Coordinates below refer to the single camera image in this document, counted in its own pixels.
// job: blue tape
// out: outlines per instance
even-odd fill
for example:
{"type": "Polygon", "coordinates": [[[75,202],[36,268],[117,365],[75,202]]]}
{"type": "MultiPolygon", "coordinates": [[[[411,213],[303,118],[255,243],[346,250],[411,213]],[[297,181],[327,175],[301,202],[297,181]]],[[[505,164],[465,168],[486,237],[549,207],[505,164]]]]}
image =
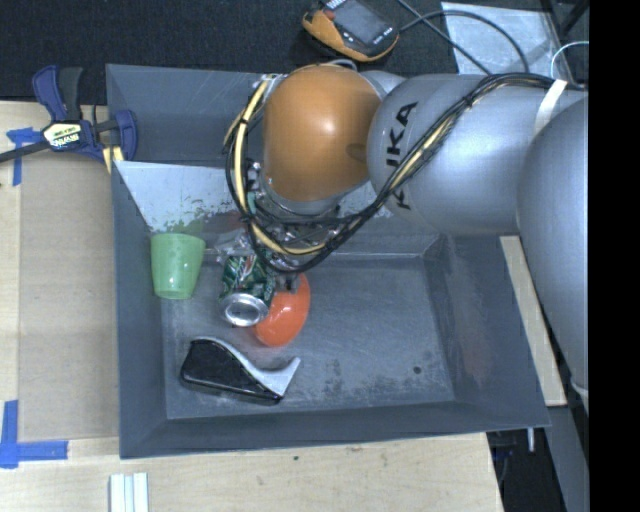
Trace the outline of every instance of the blue tape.
{"type": "Polygon", "coordinates": [[[32,460],[66,460],[69,441],[18,443],[18,401],[4,403],[0,468],[16,469],[20,462],[32,460]]]}
{"type": "MultiPolygon", "coordinates": [[[[26,143],[40,142],[42,134],[33,128],[20,128],[19,130],[9,130],[7,137],[14,143],[16,149],[21,148],[26,143]]],[[[13,186],[22,183],[22,158],[16,158],[13,162],[13,186]]]]}

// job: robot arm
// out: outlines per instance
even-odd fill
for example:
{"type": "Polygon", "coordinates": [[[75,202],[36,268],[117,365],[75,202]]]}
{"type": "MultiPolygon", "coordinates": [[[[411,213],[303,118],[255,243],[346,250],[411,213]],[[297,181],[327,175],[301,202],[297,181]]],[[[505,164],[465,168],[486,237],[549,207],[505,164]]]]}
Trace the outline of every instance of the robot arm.
{"type": "Polygon", "coordinates": [[[586,93],[565,90],[536,133],[553,83],[525,73],[403,80],[323,65],[292,73],[268,98],[258,89],[231,137],[228,169],[256,253],[276,272],[303,272],[382,206],[434,233],[520,234],[586,391],[586,93]],[[264,156],[252,178],[243,130],[257,112],[264,156]],[[375,200],[341,216],[339,201],[367,178],[375,200]]]}

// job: red-orange toy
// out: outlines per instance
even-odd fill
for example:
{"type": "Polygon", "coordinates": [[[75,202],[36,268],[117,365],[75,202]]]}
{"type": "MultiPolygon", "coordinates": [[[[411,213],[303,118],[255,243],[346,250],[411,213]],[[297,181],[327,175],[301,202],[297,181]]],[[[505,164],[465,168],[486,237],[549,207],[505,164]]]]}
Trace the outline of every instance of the red-orange toy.
{"type": "Polygon", "coordinates": [[[270,347],[282,347],[291,342],[302,330],[311,304],[309,281],[300,274],[298,290],[279,291],[273,297],[269,315],[253,326],[258,339],[270,347]]]}

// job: wooden table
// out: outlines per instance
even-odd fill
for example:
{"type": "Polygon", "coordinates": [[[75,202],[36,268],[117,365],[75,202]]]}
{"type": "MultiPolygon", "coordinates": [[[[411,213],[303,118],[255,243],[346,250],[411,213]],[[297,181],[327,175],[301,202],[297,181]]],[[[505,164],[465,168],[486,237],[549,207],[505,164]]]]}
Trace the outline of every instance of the wooden table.
{"type": "MultiPolygon", "coordinates": [[[[37,104],[0,102],[0,151],[13,148],[4,136],[7,130],[26,126],[38,129],[47,122],[44,108],[37,104]]],[[[66,162],[69,166],[89,166],[76,155],[43,153],[25,158],[25,173],[37,166],[50,166],[54,159],[56,165],[66,162]]],[[[22,191],[21,186],[11,185],[12,169],[11,163],[0,165],[0,402],[21,399],[28,387],[39,385],[44,390],[48,385],[30,382],[23,374],[20,381],[24,385],[18,389],[19,372],[24,371],[19,361],[25,360],[19,357],[19,347],[25,350],[21,338],[31,334],[24,332],[19,316],[20,240],[29,226],[21,225],[22,191]]],[[[564,404],[518,238],[503,239],[503,247],[545,399],[548,405],[564,404]]],[[[91,397],[82,393],[74,395],[71,403],[78,410],[72,418],[76,422],[97,414],[92,410],[91,397]]],[[[52,422],[54,411],[47,412],[52,422]]],[[[111,474],[146,472],[150,510],[154,511],[503,510],[483,434],[127,461],[121,461],[117,454],[118,439],[114,435],[88,435],[71,438],[68,460],[27,462],[16,470],[0,469],[0,508],[104,511],[111,474]]]]}

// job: black surface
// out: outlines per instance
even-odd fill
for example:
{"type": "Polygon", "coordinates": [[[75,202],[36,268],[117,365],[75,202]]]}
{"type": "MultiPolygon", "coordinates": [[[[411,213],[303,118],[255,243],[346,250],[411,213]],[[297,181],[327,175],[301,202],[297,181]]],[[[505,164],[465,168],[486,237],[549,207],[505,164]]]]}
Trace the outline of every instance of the black surface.
{"type": "MultiPolygon", "coordinates": [[[[589,40],[589,0],[540,0],[549,13],[561,45],[589,40]]],[[[589,83],[589,46],[574,45],[564,51],[564,58],[578,84],[589,83]]]]}
{"type": "MultiPolygon", "coordinates": [[[[388,12],[399,25],[412,19],[397,4],[370,3],[388,12]]],[[[540,9],[537,0],[482,3],[540,9]]],[[[441,8],[432,0],[412,0],[411,4],[421,12],[441,8]]],[[[300,29],[299,18],[307,6],[304,0],[3,2],[0,98],[31,98],[32,75],[52,63],[85,68],[79,101],[98,104],[106,104],[106,63],[287,72],[319,58],[326,60],[307,43],[300,29]]],[[[579,39],[584,29],[578,25],[573,32],[573,39],[579,39]]],[[[456,72],[451,49],[423,27],[404,34],[392,55],[371,67],[404,75],[456,72]]],[[[502,485],[507,512],[564,510],[541,436],[536,432],[538,449],[531,455],[525,433],[515,433],[502,485]]],[[[500,464],[496,462],[497,470],[502,469],[500,464]]]]}

